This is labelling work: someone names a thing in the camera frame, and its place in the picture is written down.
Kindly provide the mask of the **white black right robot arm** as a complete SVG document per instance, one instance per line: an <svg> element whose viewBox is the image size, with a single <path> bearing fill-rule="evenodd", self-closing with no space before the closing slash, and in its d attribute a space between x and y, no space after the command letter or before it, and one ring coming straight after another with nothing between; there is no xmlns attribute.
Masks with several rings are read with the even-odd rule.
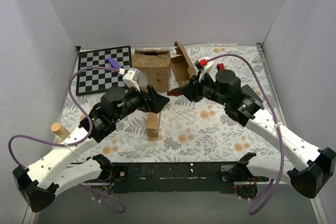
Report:
<svg viewBox="0 0 336 224"><path fill-rule="evenodd" d="M320 149L280 122L274 122L259 97L250 86L242 86L233 71L220 70L214 79L208 73L200 74L202 80L193 76L188 84L170 94L183 95L192 102L206 98L223 105L229 118L261 136L288 159L277 165L255 153L247 153L224 173L225 177L240 181L257 176L280 177L282 182L290 183L303 196L315 198L334 173L335 151L329 147Z"/></svg>

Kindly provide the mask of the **small cardboard express box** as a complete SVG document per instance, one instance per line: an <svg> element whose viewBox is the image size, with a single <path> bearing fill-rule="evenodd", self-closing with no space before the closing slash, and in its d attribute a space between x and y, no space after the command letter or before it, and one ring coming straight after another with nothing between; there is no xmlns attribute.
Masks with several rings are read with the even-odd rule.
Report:
<svg viewBox="0 0 336 224"><path fill-rule="evenodd" d="M149 113L146 123L146 133L148 137L158 137L160 129L161 112L158 114Z"/></svg>

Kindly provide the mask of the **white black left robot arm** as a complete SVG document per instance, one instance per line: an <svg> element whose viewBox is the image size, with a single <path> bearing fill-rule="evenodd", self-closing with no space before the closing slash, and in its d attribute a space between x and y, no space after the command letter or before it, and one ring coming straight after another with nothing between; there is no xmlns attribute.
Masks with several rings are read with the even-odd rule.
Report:
<svg viewBox="0 0 336 224"><path fill-rule="evenodd" d="M158 94L152 86L147 91L112 87L95 104L87 118L63 141L33 164L13 170L17 189L32 212L48 207L63 191L89 180L110 182L115 178L111 162L102 154L70 167L85 151L100 143L116 130L116 123L135 112L159 113L169 98Z"/></svg>

